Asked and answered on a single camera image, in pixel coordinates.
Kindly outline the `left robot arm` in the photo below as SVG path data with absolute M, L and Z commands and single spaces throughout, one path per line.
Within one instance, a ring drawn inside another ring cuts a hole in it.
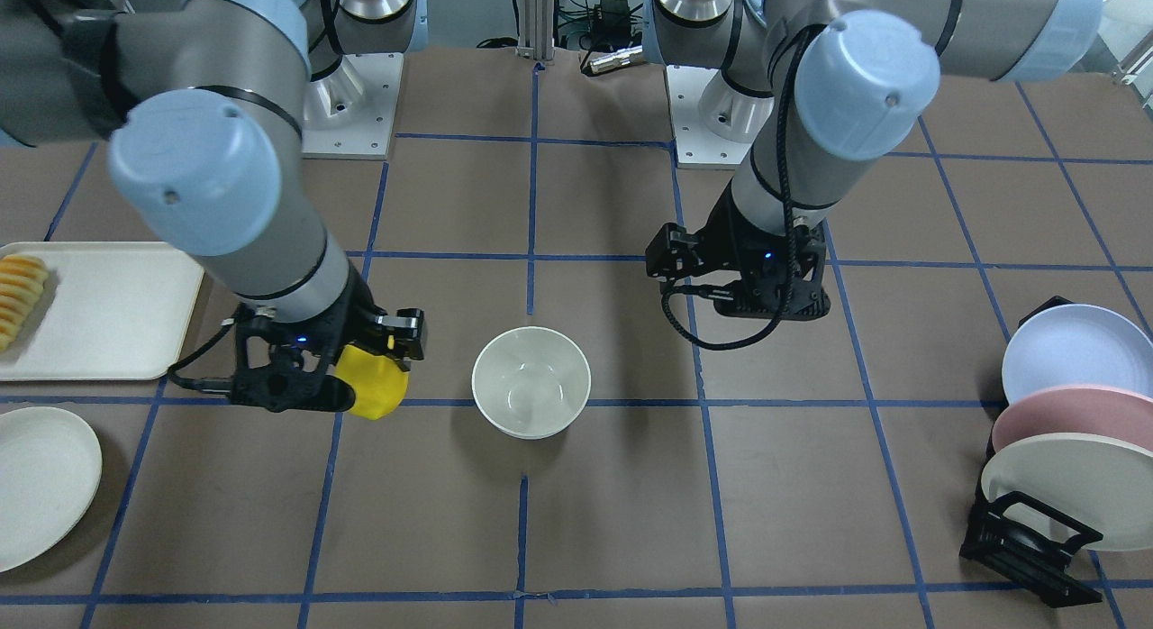
M 699 232 L 646 251 L 663 300 L 807 321 L 829 308 L 823 220 L 914 128 L 944 75 L 1053 79 L 1103 0 L 645 0 L 647 56 L 717 69 L 773 113 Z

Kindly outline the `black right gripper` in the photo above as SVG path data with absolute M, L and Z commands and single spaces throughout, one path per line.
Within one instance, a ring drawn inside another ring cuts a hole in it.
M 187 378 L 191 365 L 233 336 L 231 376 Z M 354 394 L 337 379 L 336 363 L 347 344 L 374 355 L 386 355 L 400 367 L 427 358 L 427 317 L 421 308 L 394 313 L 375 304 L 359 273 L 351 273 L 340 296 L 324 312 L 302 323 L 276 321 L 270 306 L 238 305 L 209 342 L 168 367 L 168 381 L 184 391 L 223 396 L 234 406 L 254 406 L 270 412 L 306 410 L 347 414 Z

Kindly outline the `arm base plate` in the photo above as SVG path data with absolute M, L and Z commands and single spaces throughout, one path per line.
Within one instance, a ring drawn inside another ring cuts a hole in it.
M 401 53 L 345 56 L 306 88 L 302 156 L 307 160 L 386 160 L 404 78 Z
M 704 88 L 717 75 L 710 68 L 666 66 L 668 116 L 675 132 L 676 165 L 681 169 L 736 168 L 752 145 L 713 132 L 700 115 Z

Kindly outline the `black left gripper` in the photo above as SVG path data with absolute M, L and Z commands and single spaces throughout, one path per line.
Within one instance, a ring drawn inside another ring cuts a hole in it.
M 784 321 L 812 321 L 831 311 L 831 298 L 822 285 L 827 247 L 823 227 L 794 228 L 796 273 L 792 297 Z M 713 207 L 707 223 L 696 233 L 664 223 L 645 251 L 648 276 L 664 281 L 660 291 L 672 289 L 675 280 L 699 278 L 715 271 L 734 271 L 738 278 L 725 287 L 708 287 L 704 297 L 716 312 L 728 317 L 771 318 L 783 300 L 786 238 L 760 230 L 736 209 L 725 191 Z

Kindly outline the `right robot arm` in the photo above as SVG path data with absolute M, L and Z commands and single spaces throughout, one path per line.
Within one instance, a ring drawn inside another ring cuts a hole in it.
M 390 314 L 300 179 L 312 39 L 342 0 L 3 0 L 3 145 L 107 141 L 108 172 L 158 238 L 238 297 L 223 378 L 169 382 L 272 412 L 383 418 L 423 359 L 422 310 Z

